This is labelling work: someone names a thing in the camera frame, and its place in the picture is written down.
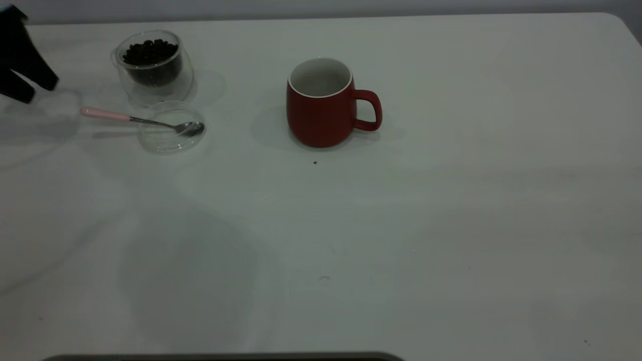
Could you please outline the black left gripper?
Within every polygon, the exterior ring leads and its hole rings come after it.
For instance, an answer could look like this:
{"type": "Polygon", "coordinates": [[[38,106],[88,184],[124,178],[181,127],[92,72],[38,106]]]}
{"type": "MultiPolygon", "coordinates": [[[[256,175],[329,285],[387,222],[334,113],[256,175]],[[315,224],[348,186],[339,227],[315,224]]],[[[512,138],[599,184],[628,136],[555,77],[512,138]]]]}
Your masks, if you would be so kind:
{"type": "Polygon", "coordinates": [[[35,96],[34,88],[21,75],[47,91],[54,91],[58,76],[40,53],[29,49],[25,28],[28,17],[14,5],[2,5],[1,11],[1,94],[28,104],[35,96]]]}

